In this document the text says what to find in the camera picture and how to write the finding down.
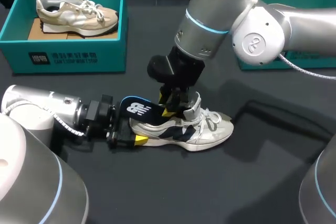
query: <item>brown cardboard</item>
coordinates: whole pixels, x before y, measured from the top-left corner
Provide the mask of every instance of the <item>brown cardboard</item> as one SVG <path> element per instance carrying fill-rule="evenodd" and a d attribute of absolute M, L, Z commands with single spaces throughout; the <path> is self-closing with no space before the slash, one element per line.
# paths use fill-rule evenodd
<path fill-rule="evenodd" d="M 116 31 L 113 34 L 106 34 L 97 37 L 87 37 L 85 39 L 117 39 L 117 38 L 118 38 L 118 32 Z"/>
<path fill-rule="evenodd" d="M 80 37 L 78 34 L 68 34 L 67 39 L 83 39 L 83 37 Z"/>
<path fill-rule="evenodd" d="M 35 18 L 31 27 L 28 40 L 54 40 L 54 39 L 67 39 L 67 34 L 45 34 L 41 29 L 41 21 Z"/>

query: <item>black table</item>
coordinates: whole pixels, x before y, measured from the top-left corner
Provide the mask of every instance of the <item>black table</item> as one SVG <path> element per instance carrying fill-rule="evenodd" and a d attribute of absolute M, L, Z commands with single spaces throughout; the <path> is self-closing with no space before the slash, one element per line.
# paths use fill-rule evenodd
<path fill-rule="evenodd" d="M 1 56 L 0 93 L 11 84 L 49 89 L 53 83 L 54 91 L 85 102 L 102 93 L 155 101 L 160 84 L 146 66 L 152 55 L 170 51 L 184 11 L 129 7 L 125 74 L 12 76 Z M 195 90 L 203 107 L 234 118 L 234 134 L 200 153 L 177 146 L 111 152 L 105 143 L 96 143 L 93 153 L 68 149 L 68 164 L 88 188 L 88 223 L 303 223 L 298 191 L 334 133 L 334 87 L 295 71 L 242 72 L 227 39 Z"/>

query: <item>shoe box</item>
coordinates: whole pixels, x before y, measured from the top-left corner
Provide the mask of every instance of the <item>shoe box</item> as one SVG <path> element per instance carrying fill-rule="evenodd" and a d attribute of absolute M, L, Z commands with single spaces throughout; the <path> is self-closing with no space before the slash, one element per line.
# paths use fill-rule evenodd
<path fill-rule="evenodd" d="M 0 32 L 0 50 L 13 73 L 124 72 L 128 13 L 125 0 L 91 0 L 119 13 L 118 30 L 83 38 L 44 34 L 36 0 L 15 0 Z"/>
<path fill-rule="evenodd" d="M 278 3 L 295 8 L 335 8 L 336 0 L 262 0 L 267 4 Z M 306 52 L 283 52 L 289 61 L 301 68 L 335 68 L 336 57 L 333 55 L 319 55 Z M 251 66 L 238 59 L 241 70 L 288 69 L 280 58 L 261 66 Z"/>

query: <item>shoelace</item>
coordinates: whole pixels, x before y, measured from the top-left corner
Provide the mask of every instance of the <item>shoelace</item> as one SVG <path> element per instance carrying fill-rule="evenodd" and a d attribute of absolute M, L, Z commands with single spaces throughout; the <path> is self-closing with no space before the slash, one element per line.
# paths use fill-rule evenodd
<path fill-rule="evenodd" d="M 104 21 L 104 13 L 98 9 L 98 7 L 102 7 L 100 4 L 95 4 L 93 1 L 83 0 L 76 10 L 86 10 L 89 14 L 94 12 L 96 14 L 96 18 L 99 22 Z"/>
<path fill-rule="evenodd" d="M 199 137 L 203 133 L 204 126 L 206 124 L 206 119 L 209 119 L 214 124 L 218 124 L 222 121 L 222 117 L 220 116 L 219 113 L 217 113 L 215 111 L 210 111 L 209 109 L 204 110 L 204 109 L 201 108 L 201 114 L 199 115 L 198 118 L 196 118 L 195 120 L 192 120 L 190 122 L 182 121 L 182 124 L 185 125 L 185 126 L 199 124 L 200 129 L 199 129 L 199 133 L 198 133 L 198 136 L 197 136 L 197 139 L 199 139 Z"/>

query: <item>new balance logo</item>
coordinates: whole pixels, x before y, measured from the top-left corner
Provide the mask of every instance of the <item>new balance logo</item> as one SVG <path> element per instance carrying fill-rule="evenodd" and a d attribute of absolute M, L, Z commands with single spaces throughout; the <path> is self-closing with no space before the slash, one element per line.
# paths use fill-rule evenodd
<path fill-rule="evenodd" d="M 150 110 L 151 107 L 144 106 L 140 103 L 133 102 L 131 106 L 127 107 L 127 111 L 133 113 L 133 114 L 138 114 L 138 115 L 143 115 L 146 113 L 148 110 Z"/>
<path fill-rule="evenodd" d="M 187 142 L 194 135 L 196 130 L 192 125 L 189 125 L 186 131 L 183 134 L 183 127 L 172 126 L 163 132 L 159 138 L 168 138 L 171 137 L 173 140 L 178 140 L 182 142 Z"/>

